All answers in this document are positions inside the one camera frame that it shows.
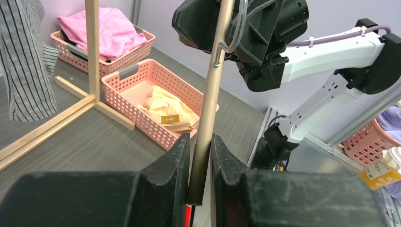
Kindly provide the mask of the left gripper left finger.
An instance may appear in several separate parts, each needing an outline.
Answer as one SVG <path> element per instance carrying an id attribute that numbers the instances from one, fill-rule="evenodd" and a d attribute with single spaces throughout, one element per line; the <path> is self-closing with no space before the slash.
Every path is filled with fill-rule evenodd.
<path id="1" fill-rule="evenodd" d="M 36 172 L 0 204 L 3 227 L 186 227 L 191 137 L 138 172 Z"/>

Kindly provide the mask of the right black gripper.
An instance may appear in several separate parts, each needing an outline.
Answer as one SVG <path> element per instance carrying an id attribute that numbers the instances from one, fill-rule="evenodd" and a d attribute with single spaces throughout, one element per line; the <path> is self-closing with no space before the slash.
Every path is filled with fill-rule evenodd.
<path id="1" fill-rule="evenodd" d="M 212 52 L 221 2 L 186 0 L 174 12 L 172 27 L 186 46 Z M 236 0 L 224 44 L 236 49 L 225 59 L 237 63 L 249 90 L 277 89 L 288 57 L 281 54 L 307 29 L 304 0 Z"/>

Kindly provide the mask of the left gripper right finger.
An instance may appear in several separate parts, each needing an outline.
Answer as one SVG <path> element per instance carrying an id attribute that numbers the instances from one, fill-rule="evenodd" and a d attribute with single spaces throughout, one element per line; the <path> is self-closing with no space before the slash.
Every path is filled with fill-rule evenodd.
<path id="1" fill-rule="evenodd" d="M 251 170 L 222 138 L 210 147 L 214 227 L 386 227 L 373 193 L 346 175 Z"/>

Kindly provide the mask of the cream underwear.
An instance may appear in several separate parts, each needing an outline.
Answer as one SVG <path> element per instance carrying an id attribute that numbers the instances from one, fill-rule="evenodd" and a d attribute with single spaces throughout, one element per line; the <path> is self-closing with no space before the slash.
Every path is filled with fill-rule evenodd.
<path id="1" fill-rule="evenodd" d="M 199 116 L 178 97 L 159 86 L 137 108 L 172 132 L 190 131 L 199 125 Z"/>

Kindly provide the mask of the red underwear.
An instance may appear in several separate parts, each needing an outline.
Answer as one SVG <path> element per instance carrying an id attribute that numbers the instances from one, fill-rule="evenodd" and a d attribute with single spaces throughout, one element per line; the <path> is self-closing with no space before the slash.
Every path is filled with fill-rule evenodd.
<path id="1" fill-rule="evenodd" d="M 186 206 L 186 216 L 185 216 L 185 227 L 189 227 L 190 222 L 191 222 L 191 212 L 192 212 L 192 208 L 191 206 L 187 205 Z"/>

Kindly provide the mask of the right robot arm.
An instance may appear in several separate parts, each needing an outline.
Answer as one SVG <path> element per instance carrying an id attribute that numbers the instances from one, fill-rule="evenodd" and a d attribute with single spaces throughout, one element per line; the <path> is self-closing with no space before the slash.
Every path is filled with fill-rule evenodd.
<path id="1" fill-rule="evenodd" d="M 299 41 L 309 18 L 304 0 L 236 0 L 231 11 L 212 66 L 221 65 L 221 55 L 236 62 L 252 92 L 331 71 L 308 100 L 267 128 L 252 169 L 273 169 L 288 162 L 291 151 L 336 107 L 383 92 L 401 76 L 401 39 L 367 18 L 341 35 Z"/>

